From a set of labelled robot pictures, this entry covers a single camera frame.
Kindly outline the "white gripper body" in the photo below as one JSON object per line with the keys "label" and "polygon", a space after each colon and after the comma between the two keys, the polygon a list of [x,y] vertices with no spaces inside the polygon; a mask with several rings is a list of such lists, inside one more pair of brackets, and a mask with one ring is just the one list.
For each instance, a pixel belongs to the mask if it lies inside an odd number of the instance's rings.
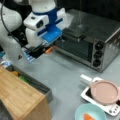
{"label": "white gripper body", "polygon": [[[47,15],[48,12],[31,12],[24,20],[24,25],[26,26],[25,34],[27,37],[27,41],[28,44],[32,47],[37,47],[39,45],[49,46],[54,42],[53,41],[51,43],[48,43],[43,39],[43,36],[47,33],[46,25],[49,23],[49,18]],[[57,19],[61,20],[61,22],[57,23],[56,26],[62,31],[63,21],[65,20],[64,8],[57,10]]]}

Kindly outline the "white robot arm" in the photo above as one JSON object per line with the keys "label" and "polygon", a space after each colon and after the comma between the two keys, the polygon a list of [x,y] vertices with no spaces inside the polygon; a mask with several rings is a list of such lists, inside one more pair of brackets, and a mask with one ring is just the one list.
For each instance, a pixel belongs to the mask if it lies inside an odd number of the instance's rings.
{"label": "white robot arm", "polygon": [[0,45],[10,63],[26,64],[28,60],[22,50],[24,45],[12,32],[24,24],[28,51],[34,52],[36,49],[48,47],[62,35],[60,23],[64,20],[65,9],[57,10],[54,0],[13,1],[19,5],[29,5],[32,11],[22,20],[17,11],[0,3]]}

